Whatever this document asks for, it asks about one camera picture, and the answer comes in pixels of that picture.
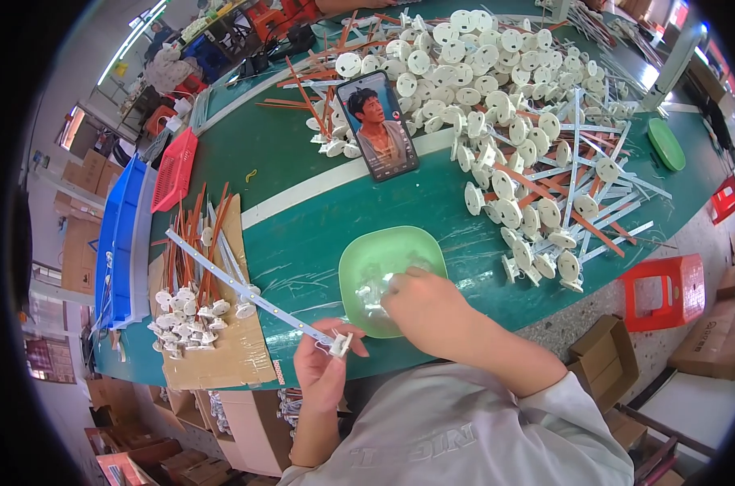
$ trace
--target red plastic stool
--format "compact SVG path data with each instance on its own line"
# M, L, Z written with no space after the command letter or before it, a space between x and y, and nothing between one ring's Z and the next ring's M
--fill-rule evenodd
M735 212L735 176L732 174L719 186L710 199L716 217L712 219L713 226L719 224Z
M174 88L174 92L169 92L168 94L164 95L166 98L170 98L171 100L176 100L176 98L181 98L186 96L188 99L188 102L195 104L194 100L192 99L192 96L187 96L183 94L184 92L188 92L192 95L197 95L199 92L205 90L208 87L207 84L202 83L197 76L195 75L189 75L187 76L184 81L180 85L178 85L176 88Z
M635 312L635 280L661 277L662 306L650 316ZM667 329L688 324L705 310L705 271L699 254L645 260L619 277L626 290L626 328L629 332Z
M151 114L149 120L144 125L146 131L148 131L152 137L156 137L166 127L166 121L162 120L162 117L175 117L176 110L168 108L165 105L160 105L154 113Z

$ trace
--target phone screen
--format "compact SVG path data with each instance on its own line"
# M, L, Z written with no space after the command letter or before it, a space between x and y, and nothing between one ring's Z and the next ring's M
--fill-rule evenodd
M419 166L385 72L338 85L336 95L374 180L399 176Z

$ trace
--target blue plastic crate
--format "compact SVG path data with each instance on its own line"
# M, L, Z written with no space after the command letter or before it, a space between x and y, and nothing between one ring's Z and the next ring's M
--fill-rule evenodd
M157 172L136 155L106 198L96 264L95 302L100 328L121 328L149 316L149 208L156 178ZM112 256L110 268L108 253Z

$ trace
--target hand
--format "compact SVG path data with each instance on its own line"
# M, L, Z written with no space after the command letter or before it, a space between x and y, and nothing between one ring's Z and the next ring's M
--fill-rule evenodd
M413 345L456 362L467 363L481 329L495 326L467 303L452 281L418 267L392 276L381 305Z
M365 345L360 338L365 332L352 325L344 324L340 319L322 319L313 324L315 329L323 331L327 335L330 329L337 330L340 334L353 333L351 339L351 351L357 356L366 358L369 356ZM295 351L295 373L297 381L303 392L304 403L317 412L334 411L343 396L343 387L346 384L346 356L336 358L325 354L316 348L316 340L308 335L303 335L300 344Z
M365 0L364 2L364 8L366 9L382 9L393 5L397 5L397 0Z

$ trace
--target green workbench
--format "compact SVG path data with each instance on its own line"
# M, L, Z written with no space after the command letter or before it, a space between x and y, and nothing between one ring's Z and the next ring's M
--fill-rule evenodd
M492 7L495 13L540 15L541 10L524 2L521 8ZM478 2L460 2L462 9L481 8ZM427 0L412 4L410 13L431 18L449 15L446 2ZM387 11L397 15L398 9ZM559 38L576 41L594 54L598 48L587 43L570 27L555 31ZM644 66L638 56L623 46L616 55L625 65ZM257 107L266 97L298 100L294 90L269 88L200 137L190 182L190 194L184 207L191 208L203 182L212 199L221 193L225 181L230 190L240 194L242 211L251 209L281 191L348 162L343 156L327 158L316 153L309 143L312 131L304 121L305 111ZM676 134L688 164L679 173L663 166L656 168L650 153L654 150L647 137L647 121L655 115L641 113L633 120L625 149L630 151L625 167L638 177L673 194L673 200L654 195L651 201L619 222L626 229L654 221L654 227L641 236L656 241L672 237L703 207L727 174L726 164L712 149L708 132L696 113L672 113L668 123ZM246 183L246 174L257 170ZM281 211L246 228L243 233L246 258L252 283L263 289L263 297L312 323L328 316L343 316L338 286L338 262L346 246L368 232L392 226L419 226L440 243L448 275L468 302L509 330L518 330L595 292L624 271L639 263L655 248L650 243L621 245L625 258L605 253L584 266L584 294L562 288L558 279L544 279L540 288L528 280L514 285L506 282L500 256L509 252L499 236L499 227L485 216L471 216L465 209L463 191L472 175L463 173L456 162L449 161L449 150L421 157L421 168L401 177L376 184L362 177L327 190L300 204ZM151 239L164 237L168 214L155 214ZM600 242L591 240L590 251ZM153 247L150 260L160 247ZM288 324L260 312L260 323L270 357L279 360L286 386L294 386L292 355L300 333ZM161 355L151 349L155 336L146 328L149 319L132 324L122 333L127 361L120 363L107 339L96 350L97 369L101 373L130 381L165 385ZM388 372L431 360L405 338L366 339L370 358L352 355L348 377L359 378ZM279 388L269 382L263 388Z

